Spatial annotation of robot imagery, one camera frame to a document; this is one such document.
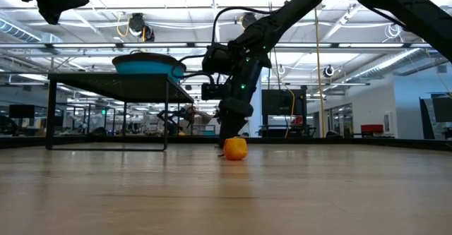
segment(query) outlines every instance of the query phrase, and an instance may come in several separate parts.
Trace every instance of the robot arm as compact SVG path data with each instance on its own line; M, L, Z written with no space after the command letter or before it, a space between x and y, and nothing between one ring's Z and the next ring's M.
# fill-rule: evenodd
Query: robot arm
M234 137L251 116L249 104L263 67L271 68L267 53L278 43L284 32L303 18L323 0L291 0L276 12L250 25L227 46L213 44L203 60L203 71L225 73L230 80L222 94L219 117L220 146L224 139ZM363 6L387 10L395 17L388 19L420 36L433 48L452 60L452 17L430 0L358 0Z

